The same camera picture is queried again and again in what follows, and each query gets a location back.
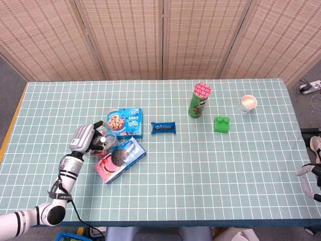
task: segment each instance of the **white cup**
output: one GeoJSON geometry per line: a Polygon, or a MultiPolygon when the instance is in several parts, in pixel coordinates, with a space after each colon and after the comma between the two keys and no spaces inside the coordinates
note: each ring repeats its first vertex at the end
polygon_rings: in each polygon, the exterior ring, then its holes
{"type": "Polygon", "coordinates": [[[257,100],[252,95],[245,95],[242,97],[241,103],[239,105],[239,112],[241,114],[248,113],[251,109],[256,108],[257,106],[257,100]]]}

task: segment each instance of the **blue snack package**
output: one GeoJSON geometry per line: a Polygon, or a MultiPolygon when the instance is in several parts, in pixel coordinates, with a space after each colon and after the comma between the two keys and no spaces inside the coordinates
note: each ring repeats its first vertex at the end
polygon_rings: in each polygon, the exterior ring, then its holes
{"type": "Polygon", "coordinates": [[[104,183],[109,184],[145,155],[144,148],[132,137],[107,154],[94,167],[104,183]]]}
{"type": "Polygon", "coordinates": [[[156,133],[175,133],[176,134],[176,126],[175,122],[164,122],[164,123],[156,123],[152,122],[152,134],[156,133]]]}
{"type": "Polygon", "coordinates": [[[110,109],[107,113],[109,132],[113,132],[118,139],[130,137],[142,138],[141,108],[110,109]]]}

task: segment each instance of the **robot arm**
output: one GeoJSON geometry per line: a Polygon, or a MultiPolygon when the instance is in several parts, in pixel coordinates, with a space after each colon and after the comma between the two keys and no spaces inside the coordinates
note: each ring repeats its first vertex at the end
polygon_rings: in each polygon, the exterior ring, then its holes
{"type": "Polygon", "coordinates": [[[0,241],[23,235],[31,226],[60,224],[66,214],[66,205],[72,200],[71,191],[77,180],[81,166],[84,162],[83,155],[90,150],[103,150],[103,146],[93,143],[100,138],[97,131],[100,126],[108,128],[102,120],[95,124],[87,124],[79,127],[71,141],[69,148],[71,154],[65,155],[59,164],[58,178],[48,191],[52,203],[43,203],[34,209],[17,211],[0,216],[0,241]]]}

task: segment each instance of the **red can lid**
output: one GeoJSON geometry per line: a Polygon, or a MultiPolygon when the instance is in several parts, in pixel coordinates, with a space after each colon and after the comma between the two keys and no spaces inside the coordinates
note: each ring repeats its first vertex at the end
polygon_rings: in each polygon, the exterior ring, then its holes
{"type": "Polygon", "coordinates": [[[198,83],[194,86],[194,94],[200,98],[207,98],[211,94],[212,90],[206,83],[198,83]]]}

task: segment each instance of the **gray floor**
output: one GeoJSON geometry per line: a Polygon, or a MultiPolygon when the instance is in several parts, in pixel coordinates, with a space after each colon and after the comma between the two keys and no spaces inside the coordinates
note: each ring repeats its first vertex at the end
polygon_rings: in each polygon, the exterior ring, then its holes
{"type": "MultiPolygon", "coordinates": [[[[309,81],[321,79],[321,63],[305,75],[305,78],[309,81]]],[[[5,138],[25,85],[26,82],[0,58],[0,145],[2,145],[5,138]]],[[[310,106],[310,98],[314,94],[302,95],[295,90],[296,86],[289,88],[289,93],[300,127],[321,128],[321,122],[319,121],[321,119],[321,111],[316,111],[310,106]]],[[[309,152],[309,156],[312,160],[315,158],[311,152],[309,152]]],[[[254,227],[253,229],[261,241],[321,240],[321,232],[312,236],[307,234],[302,227],[254,227]]],[[[76,227],[36,227],[32,228],[24,236],[13,240],[55,240],[57,234],[64,231],[75,232],[76,227]]]]}

